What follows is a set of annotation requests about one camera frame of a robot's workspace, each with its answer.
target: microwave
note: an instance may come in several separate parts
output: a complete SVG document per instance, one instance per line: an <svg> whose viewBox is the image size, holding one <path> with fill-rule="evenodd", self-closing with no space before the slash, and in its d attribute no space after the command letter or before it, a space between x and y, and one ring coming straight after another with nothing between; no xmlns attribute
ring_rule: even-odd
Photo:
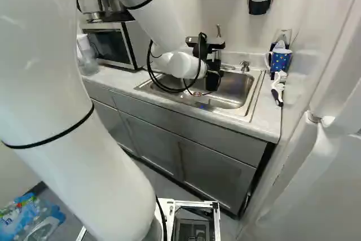
<svg viewBox="0 0 361 241"><path fill-rule="evenodd" d="M150 38L136 20L111 23L85 23L87 34L100 64L137 70L147 63Z"/></svg>

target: gray cabinet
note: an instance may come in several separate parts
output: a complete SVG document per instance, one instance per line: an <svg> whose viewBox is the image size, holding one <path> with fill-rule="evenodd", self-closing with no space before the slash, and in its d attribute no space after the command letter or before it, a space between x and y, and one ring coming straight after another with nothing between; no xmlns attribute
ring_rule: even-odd
<svg viewBox="0 0 361 241"><path fill-rule="evenodd" d="M122 111L254 167L267 142L110 91Z"/></svg>
<svg viewBox="0 0 361 241"><path fill-rule="evenodd" d="M174 178L179 178L177 136L138 118L120 112L127 123L139 155Z"/></svg>
<svg viewBox="0 0 361 241"><path fill-rule="evenodd" d="M109 131L109 134L122 146L131 151L134 155L134 145L129 136L129 132L120 118L118 111L112 107L107 106L101 102L92 99L94 107L100 120L102 121L105 128Z"/></svg>
<svg viewBox="0 0 361 241"><path fill-rule="evenodd" d="M178 146L183 181L237 213L256 169L187 140Z"/></svg>
<svg viewBox="0 0 361 241"><path fill-rule="evenodd" d="M140 157L237 214L256 169L120 112Z"/></svg>

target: cabinet door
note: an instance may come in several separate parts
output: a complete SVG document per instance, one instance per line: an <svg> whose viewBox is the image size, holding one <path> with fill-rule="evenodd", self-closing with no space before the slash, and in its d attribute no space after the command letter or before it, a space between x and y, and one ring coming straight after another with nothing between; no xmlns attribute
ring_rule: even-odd
<svg viewBox="0 0 361 241"><path fill-rule="evenodd" d="M118 111L112 107L93 100L94 107L103 125L109 131L109 134L127 150L131 151L135 155L135 148L130 139L129 132L120 118Z"/></svg>
<svg viewBox="0 0 361 241"><path fill-rule="evenodd" d="M186 139L178 146L183 181L237 214L256 169Z"/></svg>
<svg viewBox="0 0 361 241"><path fill-rule="evenodd" d="M177 136L126 113L120 115L130 128L139 155L178 179L181 166Z"/></svg>

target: metal frame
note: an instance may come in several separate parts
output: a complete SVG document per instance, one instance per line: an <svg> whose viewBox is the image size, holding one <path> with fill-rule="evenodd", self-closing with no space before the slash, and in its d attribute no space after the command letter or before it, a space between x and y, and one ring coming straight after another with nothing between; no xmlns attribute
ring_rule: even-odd
<svg viewBox="0 0 361 241"><path fill-rule="evenodd" d="M166 217L166 227L168 234L168 241L172 241L174 218L176 212L183 208L191 212L189 209L209 209L213 211L213 223L214 223L214 241L221 241L221 211L219 210L219 203L217 201L182 201L173 199L159 199L159 203ZM160 221L160 212L158 206L156 206L155 217ZM82 241L87 234L86 228L83 226L76 241Z"/></svg>

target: black stripe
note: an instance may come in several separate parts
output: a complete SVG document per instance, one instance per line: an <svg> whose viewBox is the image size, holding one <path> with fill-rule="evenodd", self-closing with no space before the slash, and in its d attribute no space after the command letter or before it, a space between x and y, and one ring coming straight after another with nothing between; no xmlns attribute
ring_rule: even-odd
<svg viewBox="0 0 361 241"><path fill-rule="evenodd" d="M126 40L126 43L127 43L127 45L128 45L130 57L131 57L131 60L132 60L132 62L133 62L134 69L135 69L135 70L138 70L137 61L135 60L133 47L132 47L131 42L130 42L130 37L129 37L128 29L126 28L126 23L125 23L125 22L122 22L122 27L123 27L123 32L124 32L125 40Z"/></svg>
<svg viewBox="0 0 361 241"><path fill-rule="evenodd" d="M125 6L128 10L136 10L138 8L141 8L141 7L144 7L146 4L150 3L152 0L146 0L144 1L143 3L139 4L139 5L136 5L136 6L133 6L133 7L127 7Z"/></svg>
<svg viewBox="0 0 361 241"><path fill-rule="evenodd" d="M94 112L94 104L92 103L91 109L90 111L87 113L87 115L85 115L84 118L82 118L79 122L77 122L76 124L74 124L72 127L68 128L67 130L53 136L47 139L44 139L43 141L38 141L35 143L31 143L31 144L26 144L26 145L9 145L6 144L4 141L2 143L4 143L4 145L6 147L9 147L11 149L29 149L29 148L34 148L34 147L38 147L44 144L47 144L49 142L55 141L58 138L61 138L67 134L69 134L70 132L74 131L75 129L77 129L80 125L82 125L87 119L89 119L89 117L91 116L91 114L93 114Z"/></svg>

